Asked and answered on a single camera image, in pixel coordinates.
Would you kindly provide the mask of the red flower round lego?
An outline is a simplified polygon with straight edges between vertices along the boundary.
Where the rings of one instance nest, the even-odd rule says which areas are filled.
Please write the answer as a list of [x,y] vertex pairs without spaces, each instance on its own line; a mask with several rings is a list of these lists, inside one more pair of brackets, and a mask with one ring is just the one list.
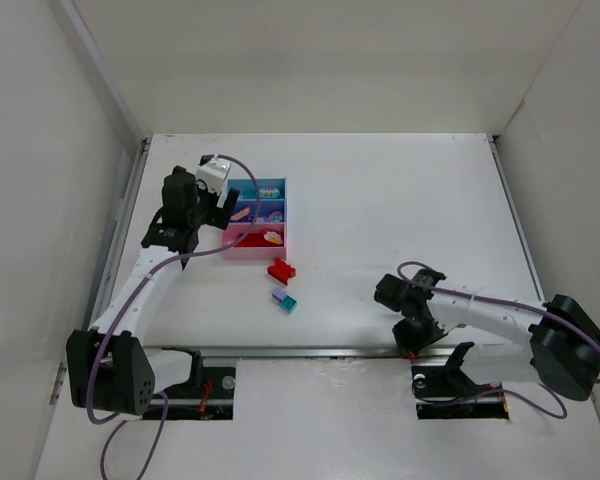
[[284,236],[275,230],[264,230],[262,238],[266,245],[282,246],[284,244]]

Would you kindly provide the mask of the purple butterfly lego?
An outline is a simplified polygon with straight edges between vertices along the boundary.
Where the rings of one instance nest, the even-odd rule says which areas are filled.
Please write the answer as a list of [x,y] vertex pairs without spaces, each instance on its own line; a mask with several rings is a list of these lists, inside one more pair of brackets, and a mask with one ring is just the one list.
[[245,207],[237,212],[235,212],[231,217],[231,222],[248,222],[251,219],[251,209],[249,207]]

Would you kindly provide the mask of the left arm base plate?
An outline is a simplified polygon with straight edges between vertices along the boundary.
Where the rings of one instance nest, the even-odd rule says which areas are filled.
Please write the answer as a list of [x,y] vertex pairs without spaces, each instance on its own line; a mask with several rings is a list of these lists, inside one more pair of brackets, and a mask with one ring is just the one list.
[[229,421],[234,417],[236,368],[205,367],[199,385],[183,383],[166,389],[167,420]]

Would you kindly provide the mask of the purple lotus lego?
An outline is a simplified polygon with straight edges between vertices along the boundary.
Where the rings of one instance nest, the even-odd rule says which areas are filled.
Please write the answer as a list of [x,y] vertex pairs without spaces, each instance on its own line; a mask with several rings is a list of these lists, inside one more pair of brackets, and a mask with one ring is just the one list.
[[267,223],[281,223],[284,221],[284,214],[281,211],[272,212],[266,219]]

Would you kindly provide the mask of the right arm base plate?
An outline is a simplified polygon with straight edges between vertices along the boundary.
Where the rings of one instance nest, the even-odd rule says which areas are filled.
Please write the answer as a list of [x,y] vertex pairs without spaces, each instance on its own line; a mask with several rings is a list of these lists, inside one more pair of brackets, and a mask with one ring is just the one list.
[[468,400],[491,386],[475,384],[460,370],[413,365],[411,373],[419,420],[509,419],[502,394]]

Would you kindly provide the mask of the red slope lego brick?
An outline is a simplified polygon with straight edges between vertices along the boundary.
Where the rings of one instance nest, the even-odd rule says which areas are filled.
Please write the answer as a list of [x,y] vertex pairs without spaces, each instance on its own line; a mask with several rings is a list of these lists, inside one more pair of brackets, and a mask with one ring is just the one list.
[[261,234],[249,233],[237,245],[237,248],[259,248],[265,245]]

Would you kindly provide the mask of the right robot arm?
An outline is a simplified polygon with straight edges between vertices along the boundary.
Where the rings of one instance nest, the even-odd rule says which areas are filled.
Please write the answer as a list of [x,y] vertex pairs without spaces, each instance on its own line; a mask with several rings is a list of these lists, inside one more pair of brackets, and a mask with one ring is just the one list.
[[[412,387],[423,400],[466,402],[514,382],[586,401],[600,383],[600,329],[569,296],[532,304],[493,298],[454,288],[443,273],[421,266],[412,278],[385,275],[374,300],[402,317],[392,329],[394,340],[413,362]],[[460,342],[443,364],[425,362],[426,349],[467,327],[499,340]]]

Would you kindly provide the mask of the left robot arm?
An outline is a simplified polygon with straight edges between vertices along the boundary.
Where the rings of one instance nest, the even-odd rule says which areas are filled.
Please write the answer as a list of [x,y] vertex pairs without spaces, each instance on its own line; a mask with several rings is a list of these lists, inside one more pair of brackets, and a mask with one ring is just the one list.
[[161,299],[196,252],[200,228],[227,228],[239,196],[227,186],[231,167],[225,157],[206,156],[195,172],[172,170],[129,278],[88,329],[69,336],[71,400],[90,417],[96,411],[142,415],[168,388],[200,385],[199,352],[175,347],[149,352],[144,338]]

